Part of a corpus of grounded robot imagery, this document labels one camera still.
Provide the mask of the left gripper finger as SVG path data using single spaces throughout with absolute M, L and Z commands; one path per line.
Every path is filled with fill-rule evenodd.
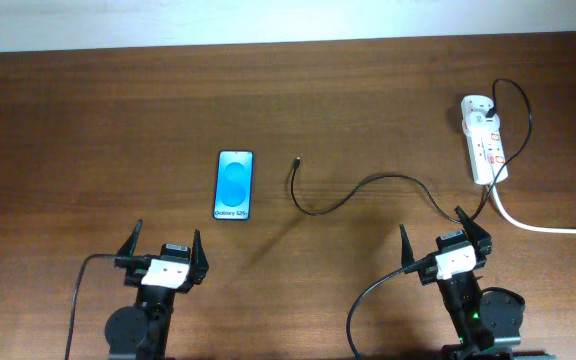
M 203 250 L 201 233 L 196 229 L 191 250 L 189 278 L 191 280 L 203 280 L 208 271 L 209 263 Z
M 129 235 L 128 239 L 123 243 L 123 245 L 116 252 L 117 256 L 129 257 L 129 256 L 132 256 L 134 254 L 142 225 L 143 225 L 143 220 L 139 219 L 137 221 L 132 233 Z

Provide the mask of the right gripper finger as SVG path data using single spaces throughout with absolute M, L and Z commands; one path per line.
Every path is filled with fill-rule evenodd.
M 399 225 L 400 236 L 401 236 L 401 266 L 407 268 L 415 263 L 414 253 L 412 246 L 409 241 L 405 226 L 403 224 Z
M 455 212 L 473 247 L 476 250 L 490 250 L 491 235 L 476 224 L 460 206 L 455 208 Z

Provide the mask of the blue screen Galaxy smartphone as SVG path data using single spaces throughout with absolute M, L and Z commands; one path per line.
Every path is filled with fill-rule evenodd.
M 250 216 L 254 155 L 226 150 L 218 157 L 213 217 L 245 221 Z

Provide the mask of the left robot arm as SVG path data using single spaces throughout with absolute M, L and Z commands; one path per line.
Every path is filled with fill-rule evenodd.
M 110 360 L 163 359 L 175 296 L 201 284 L 209 270 L 199 230 L 190 247 L 164 244 L 155 255 L 135 255 L 142 225 L 137 222 L 115 255 L 114 265 L 125 271 L 124 285 L 137 294 L 132 305 L 116 310 L 106 322 Z

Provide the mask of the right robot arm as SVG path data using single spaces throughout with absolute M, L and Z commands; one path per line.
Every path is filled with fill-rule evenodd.
M 516 352 L 521 344 L 520 328 L 525 299 L 500 287 L 481 288 L 475 271 L 485 266 L 492 252 L 492 237 L 455 209 L 462 228 L 436 238 L 438 250 L 421 259 L 413 254 L 407 232 L 400 228 L 401 264 L 406 274 L 416 273 L 420 283 L 435 283 L 442 296 L 459 342 L 445 345 L 441 357 L 451 360 L 552 359 L 544 351 Z

